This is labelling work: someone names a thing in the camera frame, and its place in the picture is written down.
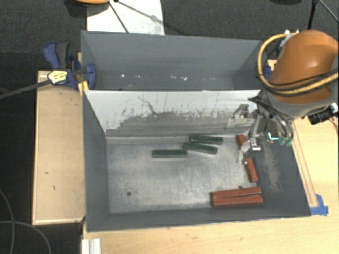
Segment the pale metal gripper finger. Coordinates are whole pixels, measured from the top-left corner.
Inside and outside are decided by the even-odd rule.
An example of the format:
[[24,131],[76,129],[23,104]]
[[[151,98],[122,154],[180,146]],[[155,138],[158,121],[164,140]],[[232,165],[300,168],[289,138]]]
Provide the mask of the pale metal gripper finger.
[[244,164],[253,153],[262,151],[262,148],[258,144],[258,139],[250,138],[237,138],[237,144],[239,146],[237,162]]
[[247,119],[249,118],[249,105],[240,104],[240,106],[233,112],[233,119]]

